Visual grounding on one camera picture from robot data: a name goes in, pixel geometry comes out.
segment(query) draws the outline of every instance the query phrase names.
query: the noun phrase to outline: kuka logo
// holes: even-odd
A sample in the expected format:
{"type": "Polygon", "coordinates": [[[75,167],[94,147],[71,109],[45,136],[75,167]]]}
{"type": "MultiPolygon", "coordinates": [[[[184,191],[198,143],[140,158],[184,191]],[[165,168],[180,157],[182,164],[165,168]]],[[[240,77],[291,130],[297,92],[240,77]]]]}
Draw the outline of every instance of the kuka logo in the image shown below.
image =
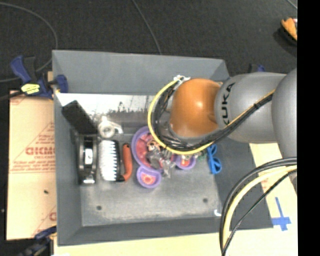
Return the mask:
{"type": "Polygon", "coordinates": [[[227,108],[227,105],[228,105],[228,101],[227,99],[229,98],[229,95],[230,95],[230,91],[231,91],[231,87],[235,84],[234,83],[231,83],[229,84],[227,87],[226,87],[226,91],[224,94],[223,94],[223,102],[222,102],[222,107],[221,107],[221,110],[222,110],[222,113],[224,113],[222,115],[222,118],[223,118],[223,122],[225,125],[228,125],[230,123],[229,121],[229,116],[228,116],[228,108],[227,108]]]}
{"type": "Polygon", "coordinates": [[[46,147],[46,146],[42,146],[42,147],[27,147],[25,149],[25,153],[29,156],[33,156],[33,155],[54,155],[55,154],[55,148],[54,147],[46,147]]]}

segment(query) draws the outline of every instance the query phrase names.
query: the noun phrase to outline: black cable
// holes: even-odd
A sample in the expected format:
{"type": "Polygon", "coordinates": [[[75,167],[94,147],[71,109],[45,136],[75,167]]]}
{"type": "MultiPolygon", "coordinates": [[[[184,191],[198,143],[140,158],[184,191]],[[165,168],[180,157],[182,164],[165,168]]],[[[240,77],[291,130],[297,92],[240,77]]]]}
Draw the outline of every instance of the black cable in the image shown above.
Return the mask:
{"type": "Polygon", "coordinates": [[[297,158],[296,157],[286,157],[281,158],[277,160],[273,160],[270,162],[267,162],[263,165],[260,165],[253,169],[251,172],[243,176],[237,184],[232,188],[232,190],[229,192],[226,200],[224,201],[222,213],[221,213],[221,220],[220,220],[220,229],[219,229],[219,242],[220,242],[220,249],[223,249],[223,232],[224,232],[224,225],[226,220],[226,214],[229,210],[229,206],[231,201],[233,200],[234,196],[237,194],[238,190],[241,186],[243,186],[244,183],[248,181],[248,179],[252,178],[253,176],[257,175],[260,172],[263,172],[265,170],[269,170],[272,168],[277,167],[283,167],[283,166],[293,166],[297,164],[297,158]]]}
{"type": "Polygon", "coordinates": [[[286,173],[285,175],[283,175],[281,178],[279,178],[253,205],[252,207],[245,213],[245,215],[243,215],[241,217],[241,219],[237,222],[237,224],[235,225],[235,227],[232,229],[224,248],[222,249],[222,256],[225,256],[227,253],[227,250],[230,246],[230,243],[236,233],[236,231],[238,230],[239,226],[241,225],[242,221],[247,217],[247,215],[276,187],[278,186],[285,178],[287,178],[289,175],[296,173],[297,169],[286,173]]]}
{"type": "MultiPolygon", "coordinates": [[[[10,7],[10,8],[14,8],[14,9],[18,9],[18,10],[21,10],[21,11],[24,11],[24,12],[27,12],[37,18],[39,18],[40,20],[42,20],[48,27],[49,29],[51,30],[53,36],[54,36],[54,41],[55,41],[55,49],[58,49],[58,36],[57,36],[57,33],[56,31],[54,30],[54,28],[50,25],[50,23],[43,17],[41,17],[39,14],[33,12],[32,10],[29,10],[29,9],[26,9],[24,7],[20,7],[20,6],[17,6],[15,4],[11,4],[11,3],[6,3],[6,2],[0,2],[0,5],[2,6],[6,6],[6,7],[10,7]]],[[[50,58],[45,64],[43,64],[41,67],[39,67],[36,72],[39,72],[41,70],[43,70],[46,66],[48,66],[50,63],[52,62],[52,58],[50,58]]],[[[19,77],[13,77],[13,78],[7,78],[7,79],[2,79],[0,80],[0,83],[7,83],[7,82],[11,82],[11,81],[16,81],[18,80],[19,77]]]]}
{"type": "Polygon", "coordinates": [[[16,96],[19,96],[19,95],[21,95],[23,93],[24,93],[23,91],[16,91],[16,92],[1,96],[0,97],[0,102],[5,101],[5,100],[9,100],[9,99],[11,99],[13,97],[16,97],[16,96]]]}
{"type": "Polygon", "coordinates": [[[142,11],[140,10],[139,6],[137,5],[136,1],[135,1],[135,0],[131,0],[131,1],[132,1],[132,3],[134,4],[134,6],[135,6],[135,8],[137,9],[137,11],[139,12],[140,16],[142,17],[145,25],[146,25],[147,28],[149,29],[149,31],[150,31],[150,33],[151,33],[151,36],[152,36],[152,38],[153,38],[153,40],[154,40],[154,43],[155,43],[155,45],[156,45],[156,48],[157,48],[159,54],[162,55],[162,51],[161,51],[161,49],[160,49],[158,40],[157,40],[156,36],[154,35],[151,27],[149,26],[149,24],[148,24],[145,16],[143,15],[143,13],[142,13],[142,11]]]}
{"type": "Polygon", "coordinates": [[[293,2],[291,2],[290,0],[286,0],[290,5],[292,5],[294,8],[296,8],[298,10],[298,7],[294,5],[293,2]]]}

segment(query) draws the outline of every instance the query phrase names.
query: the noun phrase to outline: blue clamp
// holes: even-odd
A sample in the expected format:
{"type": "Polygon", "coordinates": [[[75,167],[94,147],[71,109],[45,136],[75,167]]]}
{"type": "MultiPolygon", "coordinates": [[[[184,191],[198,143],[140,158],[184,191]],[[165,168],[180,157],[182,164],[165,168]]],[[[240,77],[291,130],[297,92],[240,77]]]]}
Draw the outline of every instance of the blue clamp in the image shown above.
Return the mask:
{"type": "Polygon", "coordinates": [[[49,227],[46,230],[41,231],[34,236],[34,239],[37,242],[26,248],[23,252],[18,253],[16,256],[39,256],[47,249],[48,244],[52,242],[49,236],[56,232],[57,226],[49,227]]]}
{"type": "Polygon", "coordinates": [[[27,96],[38,96],[53,99],[52,85],[58,84],[61,93],[68,92],[67,78],[60,74],[53,81],[47,81],[42,75],[36,77],[34,68],[35,57],[24,59],[22,55],[14,58],[11,63],[13,73],[22,80],[21,91],[27,96]]]}
{"type": "Polygon", "coordinates": [[[212,174],[218,174],[221,172],[222,165],[220,159],[214,157],[217,152],[217,145],[212,144],[206,148],[206,153],[208,156],[208,165],[212,174]]]}

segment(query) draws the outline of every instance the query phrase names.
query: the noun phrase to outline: black carpet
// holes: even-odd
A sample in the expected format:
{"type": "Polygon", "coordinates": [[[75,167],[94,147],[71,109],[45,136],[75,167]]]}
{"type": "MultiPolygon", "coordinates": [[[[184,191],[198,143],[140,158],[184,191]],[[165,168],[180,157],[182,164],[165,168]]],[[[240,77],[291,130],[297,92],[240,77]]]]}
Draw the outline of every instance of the black carpet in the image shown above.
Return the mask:
{"type": "MultiPolygon", "coordinates": [[[[163,54],[223,59],[230,76],[247,73],[250,64],[268,72],[297,67],[297,47],[280,33],[280,21],[297,16],[288,0],[136,0],[155,40],[131,0],[11,0],[38,17],[0,4],[0,96],[18,88],[10,61],[36,56],[40,68],[51,50],[163,54]]],[[[297,0],[291,0],[297,6],[297,0]]],[[[48,65],[42,71],[51,69],[48,65]]],[[[4,242],[8,179],[8,102],[0,102],[0,256],[22,251],[31,241],[4,242]]]]}

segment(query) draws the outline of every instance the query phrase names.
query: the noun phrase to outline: orange handle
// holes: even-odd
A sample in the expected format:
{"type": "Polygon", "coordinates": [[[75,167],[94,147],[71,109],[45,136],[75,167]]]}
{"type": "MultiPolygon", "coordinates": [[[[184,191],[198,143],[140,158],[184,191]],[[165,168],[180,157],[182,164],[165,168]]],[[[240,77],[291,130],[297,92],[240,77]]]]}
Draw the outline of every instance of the orange handle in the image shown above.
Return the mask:
{"type": "Polygon", "coordinates": [[[132,174],[132,155],[131,148],[128,143],[122,146],[123,164],[124,164],[124,174],[122,175],[124,180],[127,181],[132,174]]]}

